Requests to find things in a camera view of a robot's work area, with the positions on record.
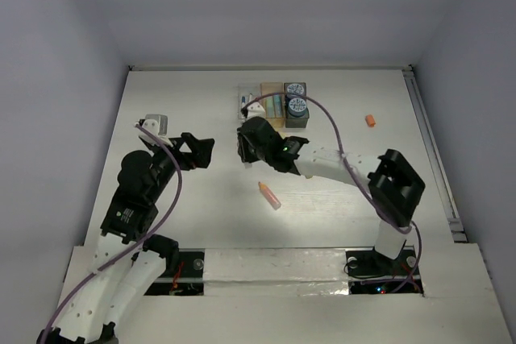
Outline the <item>small orange cap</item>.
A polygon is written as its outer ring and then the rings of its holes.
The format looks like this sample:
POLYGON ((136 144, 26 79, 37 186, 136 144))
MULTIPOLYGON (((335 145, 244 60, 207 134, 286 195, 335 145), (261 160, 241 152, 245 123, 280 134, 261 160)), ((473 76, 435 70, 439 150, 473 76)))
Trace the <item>small orange cap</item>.
POLYGON ((374 127, 376 125, 376 120, 371 114, 365 117, 365 121, 369 127, 374 127))

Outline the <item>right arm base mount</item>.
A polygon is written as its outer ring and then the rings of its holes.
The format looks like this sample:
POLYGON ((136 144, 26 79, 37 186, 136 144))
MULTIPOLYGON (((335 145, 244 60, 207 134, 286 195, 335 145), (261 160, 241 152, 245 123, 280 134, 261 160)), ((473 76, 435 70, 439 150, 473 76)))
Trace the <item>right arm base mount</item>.
POLYGON ((352 295, 424 294, 419 270, 422 247, 404 246, 396 259, 370 249, 346 251, 343 272, 352 295))

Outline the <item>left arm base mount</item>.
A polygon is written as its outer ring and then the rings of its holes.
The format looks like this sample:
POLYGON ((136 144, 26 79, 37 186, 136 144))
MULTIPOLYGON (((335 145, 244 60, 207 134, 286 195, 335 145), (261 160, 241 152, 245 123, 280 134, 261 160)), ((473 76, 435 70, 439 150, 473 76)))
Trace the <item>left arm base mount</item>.
POLYGON ((180 249, 175 268, 155 280, 145 296, 203 296, 205 251, 180 249))

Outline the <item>blue highlighter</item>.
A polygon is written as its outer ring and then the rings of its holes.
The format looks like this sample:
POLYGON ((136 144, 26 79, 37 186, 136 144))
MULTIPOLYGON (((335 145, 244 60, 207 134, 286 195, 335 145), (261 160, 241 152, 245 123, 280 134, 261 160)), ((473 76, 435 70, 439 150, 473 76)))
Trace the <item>blue highlighter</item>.
POLYGON ((273 96, 273 107, 274 107, 275 117, 281 118, 282 117, 282 105, 281 105, 281 96, 280 95, 273 96))

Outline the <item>green highlighter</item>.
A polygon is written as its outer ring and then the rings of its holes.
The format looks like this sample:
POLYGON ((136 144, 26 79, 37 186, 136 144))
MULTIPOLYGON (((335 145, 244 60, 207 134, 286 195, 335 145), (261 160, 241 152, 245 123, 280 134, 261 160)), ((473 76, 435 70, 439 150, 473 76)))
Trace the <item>green highlighter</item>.
POLYGON ((275 117, 275 110, 274 110, 274 102, 273 97, 269 96, 264 99, 265 104, 265 112, 267 118, 274 118, 275 117))

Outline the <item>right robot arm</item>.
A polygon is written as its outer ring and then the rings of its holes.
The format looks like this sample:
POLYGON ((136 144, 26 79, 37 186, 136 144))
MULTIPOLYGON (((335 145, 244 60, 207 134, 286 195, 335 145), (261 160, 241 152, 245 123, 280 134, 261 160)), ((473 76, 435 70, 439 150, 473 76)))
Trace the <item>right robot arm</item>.
POLYGON ((283 138, 264 119, 248 119, 237 129, 238 154, 245 164, 266 163, 277 172, 317 176, 357 187, 381 222, 372 266, 389 273, 400 262, 412 217, 426 184, 405 156, 394 149, 378 157, 318 146, 308 139, 283 138))

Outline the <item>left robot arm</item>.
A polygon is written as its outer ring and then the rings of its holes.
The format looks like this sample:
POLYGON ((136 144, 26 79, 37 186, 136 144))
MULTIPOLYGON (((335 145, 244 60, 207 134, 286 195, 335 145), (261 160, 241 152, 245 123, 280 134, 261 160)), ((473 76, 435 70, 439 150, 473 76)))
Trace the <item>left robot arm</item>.
POLYGON ((145 130, 126 154, 100 226, 89 273, 60 303, 38 343, 116 343, 121 327, 160 276, 181 273, 177 241, 159 235, 157 200, 173 176, 210 165, 213 139, 145 130))

